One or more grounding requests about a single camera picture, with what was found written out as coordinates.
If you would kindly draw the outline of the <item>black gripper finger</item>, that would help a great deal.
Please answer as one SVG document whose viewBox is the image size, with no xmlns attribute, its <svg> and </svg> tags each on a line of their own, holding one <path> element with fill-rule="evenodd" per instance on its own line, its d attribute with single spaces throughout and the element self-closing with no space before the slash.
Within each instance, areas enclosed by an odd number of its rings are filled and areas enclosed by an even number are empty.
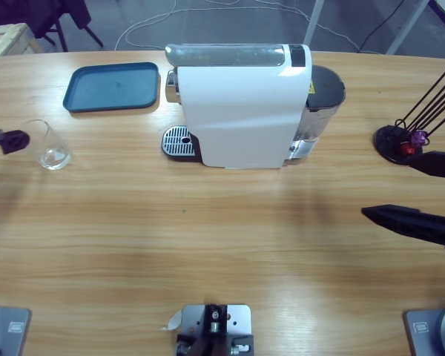
<svg viewBox="0 0 445 356">
<path fill-rule="evenodd" d="M 4 155 L 24 150 L 30 143 L 30 136 L 21 130 L 0 130 L 0 148 Z"/>
<path fill-rule="evenodd" d="M 445 178 L 445 152 L 430 151 L 409 159 L 408 166 L 433 177 Z"/>
<path fill-rule="evenodd" d="M 376 225 L 396 234 L 445 248 L 445 217 L 443 216 L 391 204 L 361 208 L 361 213 Z"/>
</svg>

